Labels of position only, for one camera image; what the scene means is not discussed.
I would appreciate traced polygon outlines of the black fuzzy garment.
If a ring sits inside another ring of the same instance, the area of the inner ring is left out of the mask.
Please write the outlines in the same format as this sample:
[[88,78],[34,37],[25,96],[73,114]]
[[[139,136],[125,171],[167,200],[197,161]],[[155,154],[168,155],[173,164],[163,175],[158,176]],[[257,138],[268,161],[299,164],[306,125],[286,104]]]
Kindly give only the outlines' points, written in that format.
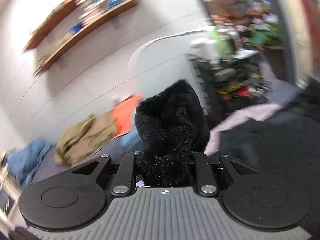
[[195,90],[178,80],[136,108],[135,126],[143,148],[138,158],[146,186],[187,186],[191,151],[203,152],[209,126]]

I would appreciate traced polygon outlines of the grey bed sheet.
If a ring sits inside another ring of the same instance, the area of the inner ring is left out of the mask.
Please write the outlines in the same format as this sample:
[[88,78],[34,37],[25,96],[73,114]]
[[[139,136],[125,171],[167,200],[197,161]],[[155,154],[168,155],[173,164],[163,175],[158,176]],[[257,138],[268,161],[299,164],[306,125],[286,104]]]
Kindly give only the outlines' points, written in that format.
[[[107,143],[104,147],[102,147],[97,153],[88,157],[82,163],[85,163],[89,160],[97,158],[101,155],[110,155],[112,160],[121,159],[126,153],[141,151],[142,143],[139,138],[137,129],[133,126],[131,132],[126,135],[122,135],[109,143]],[[51,148],[47,154],[45,155],[39,169],[35,173],[33,177],[32,184],[42,181],[46,178],[59,174],[65,170],[70,169],[71,167],[64,164],[58,164],[54,160],[55,157],[55,148]]]

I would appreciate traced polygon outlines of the olive brown jacket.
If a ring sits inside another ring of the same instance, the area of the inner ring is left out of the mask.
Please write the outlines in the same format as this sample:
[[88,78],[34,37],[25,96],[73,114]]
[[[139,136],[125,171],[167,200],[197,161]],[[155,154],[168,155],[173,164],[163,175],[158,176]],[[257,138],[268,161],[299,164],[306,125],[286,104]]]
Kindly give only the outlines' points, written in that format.
[[71,126],[56,145],[55,162],[75,167],[98,152],[118,134],[110,112],[89,115],[87,119]]

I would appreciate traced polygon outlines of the orange cloth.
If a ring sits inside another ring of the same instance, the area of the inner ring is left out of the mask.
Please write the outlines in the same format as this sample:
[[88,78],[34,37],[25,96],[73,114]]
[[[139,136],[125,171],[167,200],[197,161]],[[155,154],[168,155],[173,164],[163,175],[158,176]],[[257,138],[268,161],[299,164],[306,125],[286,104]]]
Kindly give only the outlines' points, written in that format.
[[144,96],[142,94],[138,94],[125,99],[111,111],[118,128],[118,134],[113,139],[124,136],[132,131],[133,114],[136,111],[138,103],[143,100],[143,98]]

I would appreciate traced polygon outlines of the purple floral bed sheet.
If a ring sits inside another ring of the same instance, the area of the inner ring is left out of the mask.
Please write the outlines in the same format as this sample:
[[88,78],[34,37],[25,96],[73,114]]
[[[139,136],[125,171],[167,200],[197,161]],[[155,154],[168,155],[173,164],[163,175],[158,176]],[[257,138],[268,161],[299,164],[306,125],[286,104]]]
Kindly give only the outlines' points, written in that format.
[[204,154],[210,156],[218,152],[220,149],[221,132],[233,129],[251,119],[260,122],[265,121],[282,108],[283,106],[276,103],[263,103],[236,110],[231,116],[210,130],[210,137]]

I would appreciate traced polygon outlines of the dark navy blanket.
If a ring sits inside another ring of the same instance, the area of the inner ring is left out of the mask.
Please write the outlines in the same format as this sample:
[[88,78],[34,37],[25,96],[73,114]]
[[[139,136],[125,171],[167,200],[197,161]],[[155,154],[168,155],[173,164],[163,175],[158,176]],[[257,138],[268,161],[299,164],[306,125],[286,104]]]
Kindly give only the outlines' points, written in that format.
[[221,133],[220,152],[310,192],[319,209],[319,109],[278,111]]

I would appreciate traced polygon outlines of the blue denim garment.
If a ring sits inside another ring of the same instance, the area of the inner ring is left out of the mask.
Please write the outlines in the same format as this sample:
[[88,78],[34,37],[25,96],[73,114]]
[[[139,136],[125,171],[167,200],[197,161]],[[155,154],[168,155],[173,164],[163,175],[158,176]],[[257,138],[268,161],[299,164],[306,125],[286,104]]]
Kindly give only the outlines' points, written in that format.
[[21,188],[28,188],[44,157],[54,145],[43,139],[30,142],[22,150],[10,153],[6,157],[8,174]]

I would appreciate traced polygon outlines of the white curved floor lamp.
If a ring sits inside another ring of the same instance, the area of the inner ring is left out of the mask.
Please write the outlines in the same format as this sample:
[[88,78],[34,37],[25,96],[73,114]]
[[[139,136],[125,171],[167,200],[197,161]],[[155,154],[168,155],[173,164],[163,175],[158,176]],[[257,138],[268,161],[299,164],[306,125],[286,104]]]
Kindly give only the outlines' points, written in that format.
[[197,28],[154,38],[133,52],[128,61],[127,69],[129,72],[137,74],[139,70],[144,68],[144,64],[140,60],[141,57],[149,59],[146,63],[146,66],[149,67],[153,63],[163,63],[172,57],[183,55],[190,50],[191,41],[203,36],[205,33],[204,28]]

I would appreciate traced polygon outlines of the lower wooden wall shelf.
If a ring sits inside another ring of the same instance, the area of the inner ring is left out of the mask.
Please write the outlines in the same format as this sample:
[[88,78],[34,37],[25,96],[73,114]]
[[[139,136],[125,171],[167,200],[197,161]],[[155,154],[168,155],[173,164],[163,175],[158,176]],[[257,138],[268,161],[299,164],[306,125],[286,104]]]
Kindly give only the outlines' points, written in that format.
[[98,16],[95,20],[83,27],[79,32],[72,35],[67,41],[61,44],[61,46],[59,46],[51,55],[45,57],[45,61],[35,68],[33,76],[37,76],[38,74],[47,71],[61,56],[63,56],[84,37],[88,36],[91,32],[95,31],[95,29],[98,29],[103,24],[112,20],[112,18],[115,18],[116,16],[137,6],[138,1],[139,0],[125,0],[114,8]]

